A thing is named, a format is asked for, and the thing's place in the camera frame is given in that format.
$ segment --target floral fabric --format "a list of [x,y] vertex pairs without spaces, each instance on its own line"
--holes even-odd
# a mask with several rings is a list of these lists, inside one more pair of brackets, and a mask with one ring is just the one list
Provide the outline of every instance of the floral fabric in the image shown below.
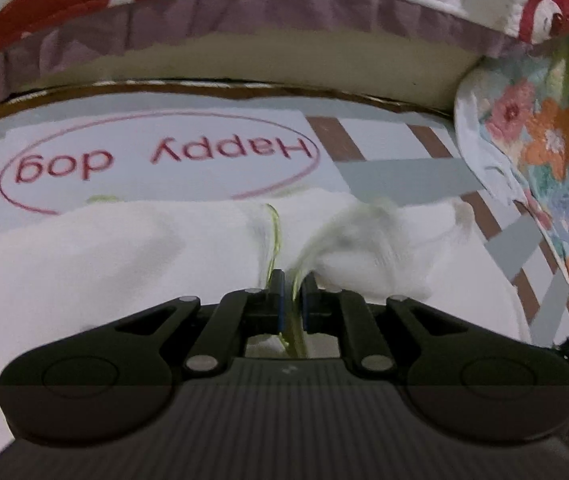
[[569,275],[569,38],[545,54],[485,60],[473,77],[474,134],[508,157]]

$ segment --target green thread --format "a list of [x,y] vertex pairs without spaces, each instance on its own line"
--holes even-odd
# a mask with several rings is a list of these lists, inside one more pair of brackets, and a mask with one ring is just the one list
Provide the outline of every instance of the green thread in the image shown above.
[[298,291],[299,291],[299,279],[302,273],[298,271],[295,274],[295,278],[293,278],[293,301],[298,299]]
[[277,212],[277,209],[271,204],[265,205],[269,208],[271,220],[274,225],[274,247],[271,259],[269,260],[268,272],[266,273],[266,284],[268,286],[269,283],[271,283],[271,275],[274,273],[274,269],[276,268],[276,258],[278,254],[280,254],[280,248],[282,248],[282,230],[280,227],[280,215]]
[[94,204],[97,202],[122,202],[117,196],[115,195],[93,195],[87,198],[87,204]]

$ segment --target white cloth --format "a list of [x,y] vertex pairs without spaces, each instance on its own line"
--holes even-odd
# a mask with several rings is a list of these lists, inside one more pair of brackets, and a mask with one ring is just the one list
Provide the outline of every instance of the white cloth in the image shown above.
[[[472,234],[468,205],[396,209],[306,190],[245,202],[96,204],[0,234],[0,372],[31,348],[177,296],[217,303],[264,286],[275,231],[263,202],[279,213],[276,267],[303,262],[368,299],[413,295],[528,340],[517,295]],[[11,440],[0,410],[0,450]]]
[[522,185],[513,174],[513,164],[494,144],[480,134],[478,99],[488,94],[486,86],[499,86],[498,75],[482,68],[470,72],[458,87],[455,98],[455,132],[460,155],[488,192],[504,204],[527,203]]

